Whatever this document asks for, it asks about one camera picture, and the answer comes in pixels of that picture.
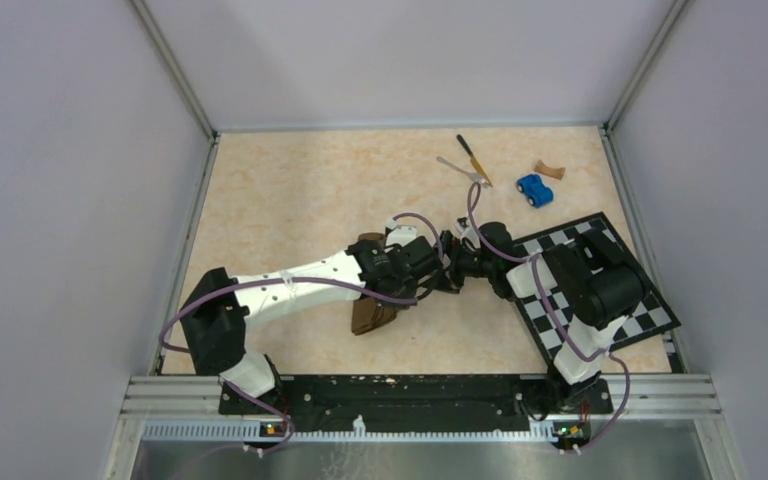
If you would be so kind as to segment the brown cloth napkin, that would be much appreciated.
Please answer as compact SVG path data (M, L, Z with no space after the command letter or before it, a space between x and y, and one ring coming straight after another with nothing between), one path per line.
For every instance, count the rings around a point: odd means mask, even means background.
M365 282L365 288L391 296L396 276L393 263L383 251L384 239L382 233L360 234L349 252L361 267L360 279ZM354 335L363 335L389 324L396 316L394 307L381 305L378 299L362 294L353 303L351 331Z

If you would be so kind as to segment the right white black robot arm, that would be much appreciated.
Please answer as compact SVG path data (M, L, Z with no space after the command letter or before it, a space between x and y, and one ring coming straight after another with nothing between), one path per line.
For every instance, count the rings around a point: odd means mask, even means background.
M574 411L599 379L615 334L649 292L634 258L595 228L526 257L501 222L444 231L441 241L449 264L438 290L457 293L466 279L485 279L503 300L535 301L552 322L560 349L535 400L544 411Z

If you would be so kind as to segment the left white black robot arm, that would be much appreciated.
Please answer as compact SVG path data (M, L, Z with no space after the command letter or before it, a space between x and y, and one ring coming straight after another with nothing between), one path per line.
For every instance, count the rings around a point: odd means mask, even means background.
M431 292L444 271L444 252L441 240L397 225L286 270L233 276L216 268L203 275L174 321L197 375L219 379L221 413L238 413L245 403L268 413L282 397L280 376L266 355L247 347L249 331L334 302L352 303L353 334L377 330Z

